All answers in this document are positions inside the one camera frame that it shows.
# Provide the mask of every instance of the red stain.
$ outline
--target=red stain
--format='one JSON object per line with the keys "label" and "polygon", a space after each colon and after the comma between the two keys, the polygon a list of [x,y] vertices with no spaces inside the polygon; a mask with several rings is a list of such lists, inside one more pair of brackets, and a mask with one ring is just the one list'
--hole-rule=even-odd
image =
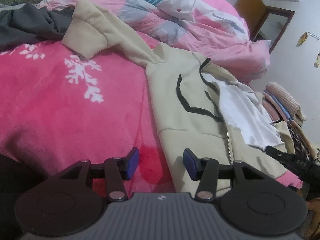
{"label": "red stain", "polygon": [[172,181],[171,174],[160,147],[141,146],[139,167],[143,179],[153,185]]}
{"label": "red stain", "polygon": [[106,184],[104,179],[93,179],[92,190],[96,192],[100,197],[106,196]]}

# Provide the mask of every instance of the white floral pattern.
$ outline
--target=white floral pattern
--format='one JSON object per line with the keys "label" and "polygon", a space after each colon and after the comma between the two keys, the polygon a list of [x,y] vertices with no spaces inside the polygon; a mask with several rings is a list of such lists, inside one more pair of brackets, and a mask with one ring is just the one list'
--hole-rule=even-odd
{"label": "white floral pattern", "polygon": [[[9,53],[9,55],[11,56],[17,49],[21,48],[22,46],[17,46],[15,47],[13,50],[7,50],[7,51],[3,51],[0,53],[0,56],[5,55],[7,53]],[[24,44],[24,50],[20,51],[19,54],[20,55],[25,55],[26,54],[26,59],[28,58],[32,58],[33,60],[36,60],[38,58],[43,59],[45,57],[45,54],[42,53],[39,50],[39,46],[38,45],[30,45],[30,44]]]}
{"label": "white floral pattern", "polygon": [[37,45],[24,44],[24,47],[25,50],[20,51],[19,54],[26,54],[26,59],[32,58],[33,60],[36,60],[38,58],[43,59],[45,57],[45,54],[39,51],[39,47]]}
{"label": "white floral pattern", "polygon": [[92,70],[101,71],[101,66],[97,65],[94,60],[82,61],[77,55],[70,55],[70,58],[65,59],[64,63],[69,69],[69,75],[66,75],[69,83],[79,84],[79,78],[85,81],[88,88],[84,93],[84,98],[90,99],[91,102],[101,103],[104,101],[100,94],[101,90],[97,87],[97,79],[85,71],[87,66],[91,67]]}

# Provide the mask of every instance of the black circular disc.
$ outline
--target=black circular disc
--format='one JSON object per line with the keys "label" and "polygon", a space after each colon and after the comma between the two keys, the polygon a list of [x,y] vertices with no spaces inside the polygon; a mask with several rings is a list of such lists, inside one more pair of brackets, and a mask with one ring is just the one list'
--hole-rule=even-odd
{"label": "black circular disc", "polygon": [[102,208],[102,200],[94,191],[60,180],[59,188],[40,185],[23,194],[15,204],[15,215],[23,231],[57,237],[87,228]]}
{"label": "black circular disc", "polygon": [[257,236],[279,236],[294,231],[306,215],[305,201],[275,181],[254,180],[227,192],[220,208],[241,231]]}

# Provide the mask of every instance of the beige hoodie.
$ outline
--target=beige hoodie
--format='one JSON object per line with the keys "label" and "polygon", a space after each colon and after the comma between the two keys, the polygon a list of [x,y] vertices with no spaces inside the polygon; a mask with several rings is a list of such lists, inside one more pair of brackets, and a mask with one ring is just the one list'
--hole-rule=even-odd
{"label": "beige hoodie", "polygon": [[[247,146],[239,129],[226,125],[218,109],[218,86],[205,82],[201,72],[220,80],[236,78],[202,54],[171,48],[162,42],[152,50],[127,24],[88,0],[77,3],[62,43],[85,59],[113,47],[146,69],[157,133],[177,191],[194,194],[199,184],[190,179],[183,165],[185,148],[199,158],[214,158],[220,164],[242,160],[273,178],[286,172],[264,152]],[[286,151],[284,144],[278,149]],[[218,195],[229,188],[228,180],[220,180]]]}

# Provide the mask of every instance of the door frame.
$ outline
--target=door frame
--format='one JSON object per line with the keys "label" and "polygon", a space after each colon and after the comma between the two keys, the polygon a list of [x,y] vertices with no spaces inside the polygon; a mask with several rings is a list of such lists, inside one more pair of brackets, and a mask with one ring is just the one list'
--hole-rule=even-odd
{"label": "door frame", "polygon": [[257,24],[257,26],[254,28],[254,30],[252,31],[252,33],[250,34],[250,40],[254,40],[254,38],[257,36],[257,34],[259,33],[262,25],[264,24],[264,22],[266,21],[266,19],[268,18],[269,14],[276,14],[276,15],[280,15],[280,16],[284,16],[287,17],[288,20],[286,21],[285,25],[283,26],[281,32],[279,33],[278,37],[275,39],[275,41],[273,42],[271,48],[269,49],[269,52],[271,53],[273,51],[273,49],[275,48],[275,46],[277,45],[278,41],[281,39],[283,33],[285,32],[288,24],[291,22],[293,15],[295,14],[294,11],[290,11],[287,9],[282,9],[282,8],[277,8],[277,7],[271,7],[271,6],[266,6],[266,11],[263,14],[261,20],[259,21],[259,23]]}

